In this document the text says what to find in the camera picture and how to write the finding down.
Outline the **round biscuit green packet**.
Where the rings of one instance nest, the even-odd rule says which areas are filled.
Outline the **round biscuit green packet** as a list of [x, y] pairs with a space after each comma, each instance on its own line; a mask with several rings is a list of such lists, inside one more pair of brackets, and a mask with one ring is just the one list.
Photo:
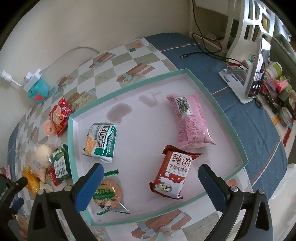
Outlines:
[[125, 207], [119, 171], [112, 170], [104, 173], [104, 177], [96, 189], [93, 200], [97, 204], [97, 215], [103, 215], [110, 211], [130, 214]]

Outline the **teal box with red label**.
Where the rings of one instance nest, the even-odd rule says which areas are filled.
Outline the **teal box with red label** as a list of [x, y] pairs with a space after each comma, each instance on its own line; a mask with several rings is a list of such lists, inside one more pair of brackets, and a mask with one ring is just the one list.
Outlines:
[[28, 97], [36, 103], [41, 104], [48, 97], [49, 85], [40, 78], [28, 91]]

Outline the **white chair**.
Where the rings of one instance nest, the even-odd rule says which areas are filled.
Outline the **white chair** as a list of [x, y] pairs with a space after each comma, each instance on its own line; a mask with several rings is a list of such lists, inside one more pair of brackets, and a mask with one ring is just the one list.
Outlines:
[[280, 17], [263, 1], [229, 1], [227, 10], [227, 32], [234, 31], [224, 40], [230, 41], [226, 57], [231, 63], [251, 62], [257, 56], [259, 44], [266, 40], [271, 44], [271, 59], [285, 62], [295, 61], [292, 36]]

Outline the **yellow cake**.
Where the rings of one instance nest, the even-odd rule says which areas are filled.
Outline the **yellow cake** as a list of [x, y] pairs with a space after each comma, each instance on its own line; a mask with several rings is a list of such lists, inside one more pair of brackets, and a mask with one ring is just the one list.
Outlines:
[[26, 166], [23, 166], [22, 169], [23, 176], [27, 179], [27, 189], [30, 193], [32, 193], [34, 196], [36, 196], [37, 192], [40, 189], [40, 182], [39, 180], [34, 176], [34, 174], [31, 173], [30, 169]]

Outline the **red milk biscuit packet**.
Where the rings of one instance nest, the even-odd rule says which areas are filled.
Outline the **red milk biscuit packet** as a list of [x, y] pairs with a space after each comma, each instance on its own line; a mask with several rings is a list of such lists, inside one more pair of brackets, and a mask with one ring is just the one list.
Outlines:
[[162, 197], [182, 199], [181, 190], [191, 164], [201, 154], [187, 152], [172, 145], [167, 145], [163, 150], [163, 155], [165, 157], [162, 165], [155, 180], [149, 183], [149, 188]]

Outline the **smartphone on stand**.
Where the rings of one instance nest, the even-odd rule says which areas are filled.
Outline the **smartphone on stand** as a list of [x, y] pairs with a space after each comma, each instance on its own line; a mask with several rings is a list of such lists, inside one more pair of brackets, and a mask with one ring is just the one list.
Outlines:
[[269, 61], [271, 44], [264, 38], [261, 38], [258, 47], [258, 55], [252, 66], [248, 86], [246, 89], [246, 97], [253, 98], [259, 94], [266, 68]]

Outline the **green white biscuit packet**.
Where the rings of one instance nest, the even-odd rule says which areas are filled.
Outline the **green white biscuit packet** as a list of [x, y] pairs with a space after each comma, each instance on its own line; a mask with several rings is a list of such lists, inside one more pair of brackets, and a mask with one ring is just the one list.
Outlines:
[[60, 183], [62, 183], [63, 180], [72, 177], [68, 155], [68, 146], [66, 144], [60, 145], [53, 152], [52, 161], [52, 167], [54, 167], [56, 177]]

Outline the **white power strip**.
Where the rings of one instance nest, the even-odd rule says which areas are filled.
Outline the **white power strip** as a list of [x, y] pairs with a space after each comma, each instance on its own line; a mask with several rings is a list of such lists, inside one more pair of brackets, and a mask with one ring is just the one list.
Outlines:
[[29, 91], [39, 90], [42, 85], [42, 70], [37, 69], [35, 73], [28, 72], [23, 80], [23, 83], [23, 90], [27, 93], [29, 93]]

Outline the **green white cracker packet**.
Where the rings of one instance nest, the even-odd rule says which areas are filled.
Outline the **green white cracker packet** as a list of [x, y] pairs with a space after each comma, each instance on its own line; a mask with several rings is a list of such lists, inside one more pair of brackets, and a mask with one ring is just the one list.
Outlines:
[[105, 163], [112, 163], [116, 136], [116, 125], [111, 123], [94, 123], [87, 133], [83, 154], [97, 157]]

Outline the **round cream bun in bag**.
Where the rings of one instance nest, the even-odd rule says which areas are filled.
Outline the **round cream bun in bag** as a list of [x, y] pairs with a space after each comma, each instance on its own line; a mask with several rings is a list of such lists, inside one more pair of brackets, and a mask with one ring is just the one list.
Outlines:
[[53, 150], [49, 145], [29, 145], [28, 166], [31, 173], [41, 182], [46, 182], [47, 170], [53, 167]]

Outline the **white phone stand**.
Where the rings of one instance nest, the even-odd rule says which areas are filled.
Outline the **white phone stand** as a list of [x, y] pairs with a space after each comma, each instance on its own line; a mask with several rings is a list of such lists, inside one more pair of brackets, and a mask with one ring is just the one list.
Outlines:
[[[255, 52], [255, 59], [258, 55], [259, 42]], [[245, 67], [243, 69], [234, 68], [233, 66], [227, 66], [226, 69], [223, 69], [222, 71], [218, 72], [219, 76], [226, 82], [228, 87], [234, 92], [234, 94], [242, 104], [247, 104], [248, 102], [251, 102], [255, 97], [257, 97], [246, 97], [246, 89], [248, 86], [249, 77], [254, 62], [255, 60], [252, 63], [250, 63], [248, 67]]]

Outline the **red cartoon snack packet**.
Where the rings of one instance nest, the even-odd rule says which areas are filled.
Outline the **red cartoon snack packet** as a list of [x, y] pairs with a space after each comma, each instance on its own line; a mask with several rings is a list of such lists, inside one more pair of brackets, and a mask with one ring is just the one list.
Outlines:
[[68, 119], [72, 110], [66, 102], [66, 99], [62, 97], [59, 102], [50, 111], [49, 117], [53, 122], [57, 136], [61, 136], [68, 126]]

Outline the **pink snack packet with barcode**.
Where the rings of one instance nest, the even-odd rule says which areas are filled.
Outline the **pink snack packet with barcode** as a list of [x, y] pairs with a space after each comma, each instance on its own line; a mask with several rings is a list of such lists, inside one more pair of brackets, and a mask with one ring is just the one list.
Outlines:
[[169, 94], [166, 98], [177, 118], [179, 149], [202, 148], [214, 144], [197, 94]]

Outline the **round peach jelly cup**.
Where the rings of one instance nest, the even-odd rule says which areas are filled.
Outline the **round peach jelly cup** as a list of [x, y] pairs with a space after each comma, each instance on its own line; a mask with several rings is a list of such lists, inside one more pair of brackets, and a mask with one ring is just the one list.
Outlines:
[[57, 134], [56, 127], [51, 120], [47, 120], [44, 123], [44, 133], [49, 137], [55, 136]]

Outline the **orange striped snack packet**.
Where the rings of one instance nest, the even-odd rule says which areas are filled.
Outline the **orange striped snack packet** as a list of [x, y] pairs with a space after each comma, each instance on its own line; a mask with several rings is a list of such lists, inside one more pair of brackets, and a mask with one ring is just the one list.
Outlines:
[[45, 181], [40, 182], [40, 188], [44, 189], [47, 193], [51, 193], [54, 191], [54, 188], [58, 187], [60, 184], [56, 177], [54, 167], [51, 167], [46, 171]]

